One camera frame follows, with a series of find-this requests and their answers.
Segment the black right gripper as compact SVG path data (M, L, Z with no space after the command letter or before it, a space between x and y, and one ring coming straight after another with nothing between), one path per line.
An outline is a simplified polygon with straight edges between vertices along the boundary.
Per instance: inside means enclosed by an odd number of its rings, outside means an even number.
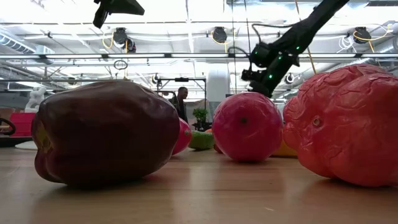
M265 70L253 70L249 76L250 87L252 91L261 93L266 97L271 97L274 89L280 83L285 75L285 69L282 67L267 68Z

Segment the red round fruit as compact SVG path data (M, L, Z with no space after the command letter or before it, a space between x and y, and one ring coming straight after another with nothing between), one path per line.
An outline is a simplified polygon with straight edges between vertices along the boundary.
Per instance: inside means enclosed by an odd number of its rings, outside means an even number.
M276 105L255 92L227 97L215 109L216 145L234 161L262 162L278 150L283 122Z

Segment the yellow banana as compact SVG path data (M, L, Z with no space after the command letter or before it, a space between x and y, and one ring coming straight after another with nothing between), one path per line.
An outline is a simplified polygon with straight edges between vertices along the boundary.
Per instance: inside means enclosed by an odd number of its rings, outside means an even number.
M284 140L282 140L278 150L272 153L272 157L283 157L283 158L297 158L297 152L295 149L289 147Z

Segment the green cucumber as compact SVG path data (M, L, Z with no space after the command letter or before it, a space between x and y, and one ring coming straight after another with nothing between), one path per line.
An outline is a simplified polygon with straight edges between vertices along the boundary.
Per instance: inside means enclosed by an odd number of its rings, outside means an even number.
M192 139L189 143L189 148L197 151L203 151L211 149L215 144L215 140L212 133L193 131Z

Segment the orange bell pepper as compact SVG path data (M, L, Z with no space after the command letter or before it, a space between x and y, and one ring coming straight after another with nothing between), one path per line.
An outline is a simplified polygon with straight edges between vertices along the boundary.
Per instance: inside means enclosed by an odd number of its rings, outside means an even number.
M301 165L365 187L398 186L398 77L357 64L306 80L284 106Z

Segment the shiny red apple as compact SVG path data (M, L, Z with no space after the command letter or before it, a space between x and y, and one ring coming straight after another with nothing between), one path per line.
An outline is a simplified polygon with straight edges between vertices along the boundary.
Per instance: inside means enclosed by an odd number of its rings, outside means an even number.
M192 131L190 129L190 126L188 125L187 122L185 122L182 118L180 118L180 132L176 145L173 149L172 155L176 155L184 151L190 144L191 139L192 139Z

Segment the dark red bell pepper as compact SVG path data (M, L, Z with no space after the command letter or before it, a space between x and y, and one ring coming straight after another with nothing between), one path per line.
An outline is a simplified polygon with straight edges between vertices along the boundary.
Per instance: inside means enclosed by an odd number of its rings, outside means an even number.
M78 188L140 179L169 161L178 140L175 107L133 82L95 82L41 102L32 121L34 166Z

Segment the white building column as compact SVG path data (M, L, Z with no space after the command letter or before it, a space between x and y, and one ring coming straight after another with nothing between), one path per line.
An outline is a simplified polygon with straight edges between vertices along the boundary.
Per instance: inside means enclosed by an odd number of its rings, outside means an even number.
M229 68L226 63L212 63L209 65L206 77L206 98L209 102L210 112L214 113L216 107L226 98L230 91Z

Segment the green potted plant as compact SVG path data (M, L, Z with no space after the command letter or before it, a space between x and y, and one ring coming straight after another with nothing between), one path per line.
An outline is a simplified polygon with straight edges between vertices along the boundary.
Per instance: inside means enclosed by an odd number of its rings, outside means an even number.
M195 108L193 110L193 115L196 118L196 122L193 123L193 126L197 131L205 132L211 128L212 122L207 121L208 111L206 109Z

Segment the person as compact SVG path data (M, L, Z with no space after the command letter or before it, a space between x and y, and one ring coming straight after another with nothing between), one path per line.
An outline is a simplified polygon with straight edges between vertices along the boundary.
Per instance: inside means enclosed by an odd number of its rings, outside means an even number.
M186 112L186 107L184 104L184 100L188 96L188 89L184 86L181 86L178 89L178 93L176 96L173 96L169 101L171 104L174 105L175 109L178 112L178 116L183 119L186 123L188 123L188 118L187 118L187 112Z

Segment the red storage box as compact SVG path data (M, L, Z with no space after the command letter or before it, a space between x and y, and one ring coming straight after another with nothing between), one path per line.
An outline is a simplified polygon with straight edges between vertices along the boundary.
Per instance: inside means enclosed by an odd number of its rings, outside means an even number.
M11 114L11 122L16 127L12 137L31 137L32 121L35 113L13 113Z

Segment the white round mat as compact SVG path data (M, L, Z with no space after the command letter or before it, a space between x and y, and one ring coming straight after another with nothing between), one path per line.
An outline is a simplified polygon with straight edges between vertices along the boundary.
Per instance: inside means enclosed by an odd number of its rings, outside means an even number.
M33 141L26 141L15 145L16 149L37 151L38 147Z

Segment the black metal rack frame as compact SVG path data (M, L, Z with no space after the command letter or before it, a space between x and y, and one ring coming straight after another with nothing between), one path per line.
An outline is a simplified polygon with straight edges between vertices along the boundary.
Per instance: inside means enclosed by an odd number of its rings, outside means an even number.
M159 82L165 81L165 83L160 86ZM173 97L176 98L176 92L175 91L169 91L169 90L164 90L163 87L165 87L169 82L189 82L189 81L193 81L195 82L199 87L202 88L202 90L205 92L205 97L204 99L206 100L207 97L207 83L206 83L206 78L184 78L184 77L180 77L180 78L158 78L157 79L157 83L156 83L156 93L168 93L168 94L173 94ZM204 82L204 88L198 84L198 81L203 81Z

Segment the silver ceiling duct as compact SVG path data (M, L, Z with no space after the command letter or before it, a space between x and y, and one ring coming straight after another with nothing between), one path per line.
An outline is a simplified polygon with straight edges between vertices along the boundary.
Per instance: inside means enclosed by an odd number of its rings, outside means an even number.
M16 36L0 32L0 45L13 49L21 54L54 54L55 51L45 45L31 44Z

